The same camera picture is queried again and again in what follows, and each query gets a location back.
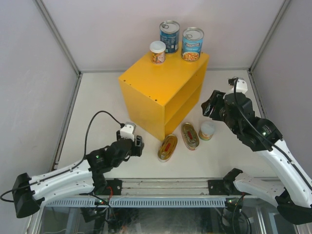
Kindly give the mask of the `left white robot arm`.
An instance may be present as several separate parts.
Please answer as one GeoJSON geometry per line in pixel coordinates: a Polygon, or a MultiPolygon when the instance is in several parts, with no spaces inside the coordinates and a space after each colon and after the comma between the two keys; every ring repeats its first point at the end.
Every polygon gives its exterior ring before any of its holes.
{"type": "Polygon", "coordinates": [[[28,217],[42,206],[72,195],[105,193],[104,174],[132,156],[141,156],[143,149],[141,136],[134,140],[120,138],[67,167],[38,176],[18,175],[12,191],[16,217],[28,217]]]}

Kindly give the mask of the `gold oval fish tin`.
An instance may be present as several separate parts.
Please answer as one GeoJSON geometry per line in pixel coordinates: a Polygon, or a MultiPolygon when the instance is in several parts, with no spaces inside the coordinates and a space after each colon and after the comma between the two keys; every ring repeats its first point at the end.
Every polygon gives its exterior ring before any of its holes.
{"type": "Polygon", "coordinates": [[[167,162],[173,155],[176,145],[177,136],[173,134],[167,135],[158,149],[158,160],[161,162],[167,162]]]}
{"type": "Polygon", "coordinates": [[[181,125],[181,135],[189,150],[196,150],[199,146],[199,137],[191,123],[185,122],[181,125]]]}

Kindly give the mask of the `light blue Progresso soup can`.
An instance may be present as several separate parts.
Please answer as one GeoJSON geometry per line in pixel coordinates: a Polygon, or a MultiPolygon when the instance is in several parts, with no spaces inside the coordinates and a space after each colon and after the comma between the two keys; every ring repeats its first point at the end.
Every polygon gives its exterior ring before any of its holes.
{"type": "Polygon", "coordinates": [[[181,57],[188,62],[199,60],[204,32],[197,27],[188,27],[183,31],[181,57]]]}

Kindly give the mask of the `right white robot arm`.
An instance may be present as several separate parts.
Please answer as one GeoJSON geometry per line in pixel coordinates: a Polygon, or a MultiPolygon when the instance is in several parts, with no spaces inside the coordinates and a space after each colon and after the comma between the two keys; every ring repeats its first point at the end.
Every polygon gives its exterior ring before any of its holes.
{"type": "Polygon", "coordinates": [[[312,180],[291,154],[276,126],[257,117],[252,101],[238,91],[214,90],[201,108],[205,117],[224,122],[240,142],[263,157],[282,183],[274,185],[234,168],[223,178],[225,193],[254,195],[275,206],[290,223],[310,223],[312,180]]]}

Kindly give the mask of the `dark blue soup can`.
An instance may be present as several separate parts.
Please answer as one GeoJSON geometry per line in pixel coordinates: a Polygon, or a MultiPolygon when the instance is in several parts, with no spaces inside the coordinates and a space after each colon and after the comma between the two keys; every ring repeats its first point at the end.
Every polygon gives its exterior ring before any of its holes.
{"type": "Polygon", "coordinates": [[[174,54],[178,51],[180,25],[174,20],[167,20],[159,25],[160,40],[165,43],[167,54],[174,54]]]}

